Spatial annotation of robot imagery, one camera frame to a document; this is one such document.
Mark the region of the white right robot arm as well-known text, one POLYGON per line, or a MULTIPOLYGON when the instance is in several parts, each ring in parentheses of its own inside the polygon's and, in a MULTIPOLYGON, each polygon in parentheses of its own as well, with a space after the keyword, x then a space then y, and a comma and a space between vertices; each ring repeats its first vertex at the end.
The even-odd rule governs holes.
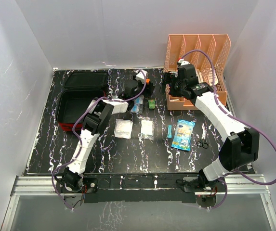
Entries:
POLYGON ((189 182, 191 188, 209 191, 220 177, 257 160, 258 131, 231 118, 230 112, 218 101, 214 88, 198 81, 192 64, 178 66, 177 72, 165 72, 162 83, 169 86, 171 96, 186 98, 203 112, 223 140, 218 158, 189 182))

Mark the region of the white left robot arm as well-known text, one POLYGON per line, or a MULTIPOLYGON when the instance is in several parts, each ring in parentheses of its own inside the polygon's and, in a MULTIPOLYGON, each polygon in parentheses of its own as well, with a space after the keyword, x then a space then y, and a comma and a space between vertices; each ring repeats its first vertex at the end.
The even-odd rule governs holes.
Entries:
POLYGON ((65 165, 59 184, 67 190, 78 192, 82 190, 83 174, 86 162, 96 140, 105 131, 112 115, 126 113, 131 110, 138 97, 151 93, 153 85, 148 78, 148 72, 135 70, 133 79, 125 84, 124 91, 114 99, 106 97, 94 98, 86 111, 80 116, 82 128, 78 135, 75 152, 65 165))

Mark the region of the small green medicine box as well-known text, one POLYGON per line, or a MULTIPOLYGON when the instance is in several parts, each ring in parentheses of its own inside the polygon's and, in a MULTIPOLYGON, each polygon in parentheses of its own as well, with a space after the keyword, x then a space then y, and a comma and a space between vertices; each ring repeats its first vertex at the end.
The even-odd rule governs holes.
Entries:
POLYGON ((155 99, 148 100, 148 108, 149 109, 155 109, 156 108, 156 100, 155 99))

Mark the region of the white gauze pad packet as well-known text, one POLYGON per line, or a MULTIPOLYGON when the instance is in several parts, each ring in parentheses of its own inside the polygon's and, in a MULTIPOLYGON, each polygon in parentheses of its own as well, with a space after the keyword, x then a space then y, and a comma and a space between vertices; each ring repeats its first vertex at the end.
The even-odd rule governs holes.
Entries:
POLYGON ((130 139, 133 122, 130 120, 116 119, 114 135, 117 138, 130 139))

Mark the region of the clear bag blue bandage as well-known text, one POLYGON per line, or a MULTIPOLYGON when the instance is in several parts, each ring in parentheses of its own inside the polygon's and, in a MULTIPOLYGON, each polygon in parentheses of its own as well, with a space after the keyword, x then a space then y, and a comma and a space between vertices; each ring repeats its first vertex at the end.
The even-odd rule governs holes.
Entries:
POLYGON ((140 95, 138 98, 134 100, 134 105, 131 109, 131 113, 140 114, 143 111, 143 102, 144 102, 144 96, 140 95))

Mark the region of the clear bag white gauze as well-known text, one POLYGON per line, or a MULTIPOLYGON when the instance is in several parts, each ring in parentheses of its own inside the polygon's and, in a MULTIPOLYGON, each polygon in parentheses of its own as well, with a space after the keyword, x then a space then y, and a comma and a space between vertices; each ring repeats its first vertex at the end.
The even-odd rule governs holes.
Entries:
POLYGON ((154 120, 149 117, 141 117, 140 118, 141 130, 138 134, 140 139, 154 139, 154 120))

